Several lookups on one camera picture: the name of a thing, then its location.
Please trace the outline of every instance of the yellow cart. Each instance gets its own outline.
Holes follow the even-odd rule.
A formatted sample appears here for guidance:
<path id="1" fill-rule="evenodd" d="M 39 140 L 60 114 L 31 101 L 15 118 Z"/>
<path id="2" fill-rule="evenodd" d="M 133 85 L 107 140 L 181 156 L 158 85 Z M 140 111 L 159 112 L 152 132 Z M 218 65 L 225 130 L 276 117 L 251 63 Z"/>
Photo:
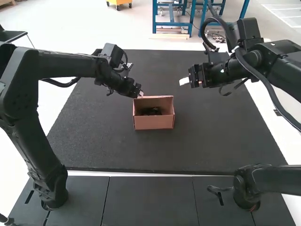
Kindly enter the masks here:
<path id="1" fill-rule="evenodd" d="M 117 11 L 120 11 L 120 5 L 128 4 L 132 8 L 132 0 L 107 0 L 107 5 L 110 6 L 110 3 L 116 5 Z"/>

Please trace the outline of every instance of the metal rack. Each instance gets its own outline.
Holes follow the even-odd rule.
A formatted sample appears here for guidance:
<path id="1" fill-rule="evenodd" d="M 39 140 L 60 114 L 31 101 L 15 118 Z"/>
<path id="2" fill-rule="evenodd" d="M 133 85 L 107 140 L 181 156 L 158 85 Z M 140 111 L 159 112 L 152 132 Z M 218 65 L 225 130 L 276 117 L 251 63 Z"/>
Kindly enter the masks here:
<path id="1" fill-rule="evenodd" d="M 158 15 L 158 6 L 168 6 L 170 22 L 156 22 L 156 15 Z M 182 15 L 185 15 L 187 0 L 184 0 L 183 3 L 182 0 L 179 0 L 179 3 L 158 2 L 158 0 L 152 1 L 152 33 L 153 34 L 157 33 L 157 26 L 179 26 L 179 27 L 188 27 L 188 34 L 191 37 L 196 0 L 192 0 L 190 20 L 187 23 L 174 21 L 175 6 L 182 8 Z"/>

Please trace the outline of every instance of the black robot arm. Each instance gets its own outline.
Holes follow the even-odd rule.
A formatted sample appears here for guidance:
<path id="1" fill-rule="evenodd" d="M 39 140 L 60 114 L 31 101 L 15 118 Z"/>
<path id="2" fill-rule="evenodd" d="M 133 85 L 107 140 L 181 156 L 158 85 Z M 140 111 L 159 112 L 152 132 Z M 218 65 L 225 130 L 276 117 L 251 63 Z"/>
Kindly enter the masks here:
<path id="1" fill-rule="evenodd" d="M 57 209 L 66 202 L 68 175 L 53 153 L 38 118 L 39 80 L 55 83 L 50 78 L 95 78 L 95 84 L 108 87 L 110 94 L 116 91 L 136 98 L 141 94 L 141 85 L 128 77 L 132 65 L 122 61 L 124 54 L 112 44 L 90 56 L 0 43 L 0 126 L 26 162 L 45 209 Z"/>
<path id="2" fill-rule="evenodd" d="M 202 27 L 208 62 L 193 65 L 189 69 L 189 76 L 180 84 L 190 83 L 192 88 L 219 87 L 221 93 L 223 86 L 233 81 L 244 79 L 234 87 L 237 89 L 247 79 L 252 82 L 260 80 L 278 111 L 301 131 L 300 122 L 286 112 L 271 86 L 280 88 L 301 103 L 301 46 L 289 40 L 264 43 L 255 18 L 240 19 L 226 25 L 219 17 L 215 17 L 209 18 L 204 24 L 212 21 L 218 21 L 226 32 L 228 49 L 232 52 L 230 59 L 222 60 L 218 48 L 209 42 Z M 300 178 L 301 166 L 248 165 L 234 173 L 234 200 L 239 207 L 255 211 L 260 206 L 261 195 L 266 192 L 301 196 Z"/>

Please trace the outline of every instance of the open cardboard box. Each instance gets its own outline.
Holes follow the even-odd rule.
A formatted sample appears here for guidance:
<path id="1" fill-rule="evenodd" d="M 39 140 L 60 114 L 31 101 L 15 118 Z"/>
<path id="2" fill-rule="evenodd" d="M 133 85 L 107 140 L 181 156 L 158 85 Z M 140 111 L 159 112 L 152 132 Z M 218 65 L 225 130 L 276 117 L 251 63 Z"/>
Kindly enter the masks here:
<path id="1" fill-rule="evenodd" d="M 139 115 L 144 108 L 159 107 L 162 115 Z M 146 96 L 133 100 L 135 129 L 172 129 L 174 127 L 174 96 Z"/>

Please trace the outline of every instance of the black cable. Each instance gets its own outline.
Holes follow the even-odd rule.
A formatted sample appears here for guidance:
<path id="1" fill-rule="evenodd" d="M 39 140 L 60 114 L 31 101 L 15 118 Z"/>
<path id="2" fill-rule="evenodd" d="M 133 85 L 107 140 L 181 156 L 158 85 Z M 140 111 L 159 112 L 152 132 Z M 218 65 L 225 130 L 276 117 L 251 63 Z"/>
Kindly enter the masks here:
<path id="1" fill-rule="evenodd" d="M 243 58 L 243 49 L 240 47 L 237 47 L 235 49 L 235 56 L 236 59 L 238 60 L 238 62 L 243 66 L 243 68 L 245 68 L 249 73 L 251 73 L 252 75 L 254 75 L 257 79 L 259 79 L 264 86 L 266 87 L 269 96 L 276 108 L 277 111 L 280 112 L 280 114 L 292 125 L 294 126 L 298 131 L 301 132 L 301 123 L 299 123 L 293 116 L 291 116 L 290 113 L 288 113 L 284 107 L 281 105 L 275 91 L 274 88 L 272 87 L 272 85 L 270 84 L 269 80 L 262 75 L 259 71 L 257 71 L 255 68 L 253 68 L 252 66 L 250 66 L 247 61 L 245 61 L 245 59 Z"/>
<path id="2" fill-rule="evenodd" d="M 182 10 L 182 9 L 180 9 L 180 10 Z M 183 11 L 183 10 L 182 10 L 182 11 Z M 185 11 L 185 12 L 188 13 L 189 16 L 191 16 L 191 14 L 190 14 L 189 12 L 187 12 L 187 11 Z M 192 24 L 192 26 L 194 26 L 196 29 L 199 30 L 199 28 L 197 28 L 194 24 Z"/>
<path id="3" fill-rule="evenodd" d="M 125 67 L 127 67 L 127 63 L 128 63 L 127 53 L 126 53 L 125 51 L 123 51 L 123 55 L 124 55 L 125 58 L 126 58 L 126 63 L 124 64 L 124 62 L 121 60 L 120 62 L 121 62 L 121 64 L 123 65 L 123 68 L 121 68 L 121 69 L 114 69 L 114 68 L 113 68 L 113 70 L 116 71 L 117 73 L 123 72 L 124 69 L 125 69 Z"/>
<path id="4" fill-rule="evenodd" d="M 227 192 L 227 191 L 231 191 L 233 189 L 234 189 L 233 186 L 232 187 L 225 187 L 225 188 L 220 188 L 220 187 L 216 187 L 216 186 L 213 186 L 213 185 L 208 185 L 207 186 L 207 191 L 209 191 L 209 192 L 212 192 L 212 191 L 214 191 L 214 192 Z"/>
<path id="5" fill-rule="evenodd" d="M 230 28 L 228 27 L 227 23 L 223 19 L 221 19 L 219 16 L 218 17 L 212 16 L 204 21 L 204 23 L 201 27 L 201 30 L 200 30 L 201 38 L 203 39 L 204 43 L 206 43 L 207 46 L 209 46 L 210 48 L 216 49 L 216 46 L 213 45 L 209 41 L 209 39 L 206 37 L 206 34 L 205 34 L 206 26 L 212 22 L 218 22 L 222 26 L 222 28 L 225 31 L 226 38 L 228 39 L 228 42 L 230 43 L 230 46 L 235 47 L 236 46 L 235 39 L 233 37 L 233 34 L 230 32 Z"/>
<path id="6" fill-rule="evenodd" d="M 80 80 L 80 77 L 76 77 L 75 79 L 72 79 L 68 83 L 62 83 L 62 82 L 59 82 L 59 81 L 56 81 L 56 80 L 53 80 L 53 79 L 42 79 L 41 81 L 48 82 L 52 85 L 55 85 L 55 86 L 58 86 L 58 87 L 61 87 L 61 88 L 67 88 L 67 87 L 70 87 L 73 84 L 77 83 L 79 80 Z"/>
<path id="7" fill-rule="evenodd" d="M 230 94 L 232 94 L 232 92 L 234 92 L 235 90 L 237 90 L 241 85 L 243 85 L 246 81 L 248 81 L 249 78 L 245 78 L 243 79 L 240 83 L 238 83 L 236 86 L 233 87 L 232 91 L 229 91 L 227 93 L 222 93 L 222 88 L 224 88 L 227 84 L 223 84 L 219 87 L 218 92 L 219 94 L 221 94 L 224 97 L 229 96 Z"/>
<path id="8" fill-rule="evenodd" d="M 212 33 L 212 34 L 207 33 L 207 35 L 211 36 L 216 43 L 226 43 L 227 41 L 225 36 L 218 33 Z"/>

